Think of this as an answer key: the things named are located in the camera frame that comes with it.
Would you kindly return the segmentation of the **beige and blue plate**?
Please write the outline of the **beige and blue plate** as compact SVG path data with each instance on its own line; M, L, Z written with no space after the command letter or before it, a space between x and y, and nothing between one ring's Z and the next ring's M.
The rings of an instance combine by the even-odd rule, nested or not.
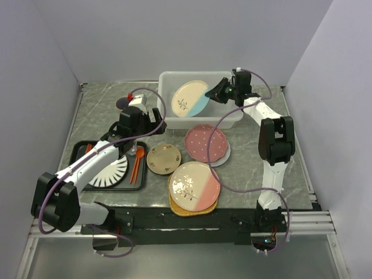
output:
M205 96L209 86L201 80L193 80L182 85L174 94L171 108L177 117L193 117L204 110L209 102Z

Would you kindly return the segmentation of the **pink polka dot plate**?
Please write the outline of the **pink polka dot plate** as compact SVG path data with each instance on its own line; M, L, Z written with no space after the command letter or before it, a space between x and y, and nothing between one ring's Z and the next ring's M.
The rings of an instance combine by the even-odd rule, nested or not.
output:
M225 157L230 147L226 135L217 128L212 139L209 139L214 127L208 124L197 125L189 129L184 138L184 147L193 159L202 163L208 162L207 145L210 145L209 156L212 163Z

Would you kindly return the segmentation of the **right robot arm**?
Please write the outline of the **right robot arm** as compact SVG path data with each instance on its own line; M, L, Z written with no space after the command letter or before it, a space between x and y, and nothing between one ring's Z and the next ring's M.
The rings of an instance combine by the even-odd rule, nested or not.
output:
M252 76L264 83L269 92L268 97L252 92ZM275 223L272 213L280 212L282 205L288 207L282 196L282 183L296 149L293 118L282 116L270 108L266 101L273 97L273 93L268 83L260 75L240 67L232 69L232 76L223 78L205 96L222 104L233 100L237 106L218 120L213 132L227 116L237 111L250 116L260 127L258 151L263 161L264 174L262 187L252 189L251 192L260 191L257 210L261 213L254 218L255 227L260 231L268 231Z

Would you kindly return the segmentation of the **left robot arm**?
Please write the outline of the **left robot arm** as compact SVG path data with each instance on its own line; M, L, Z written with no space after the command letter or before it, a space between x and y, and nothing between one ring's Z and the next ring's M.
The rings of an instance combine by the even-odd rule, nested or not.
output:
M104 234L115 228L113 209L99 202L82 203L79 194L98 173L128 152L136 139L165 132L164 116L158 108L152 112L154 121L135 106L125 108L119 121L88 153L57 173L45 172L38 178L31 214L38 219L41 233L47 234L43 223L61 232L78 224L95 225Z

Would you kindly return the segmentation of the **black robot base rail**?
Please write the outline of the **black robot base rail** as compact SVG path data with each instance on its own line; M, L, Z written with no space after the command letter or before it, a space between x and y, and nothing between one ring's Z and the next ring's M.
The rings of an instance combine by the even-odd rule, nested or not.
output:
M181 217L170 208L115 207L115 217L109 224L86 225L82 234L118 233L119 246L163 244L234 243L249 245L252 233L283 233L287 229L285 216L276 210L278 220L266 219L266 214L254 209L215 209L208 214Z

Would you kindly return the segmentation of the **beige and pink plate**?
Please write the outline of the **beige and pink plate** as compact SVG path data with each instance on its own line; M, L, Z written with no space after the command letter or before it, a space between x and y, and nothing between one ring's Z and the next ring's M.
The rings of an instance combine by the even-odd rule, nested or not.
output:
M192 212L212 206L219 197L220 188L209 166L201 162L182 164L171 175L169 183L172 200Z

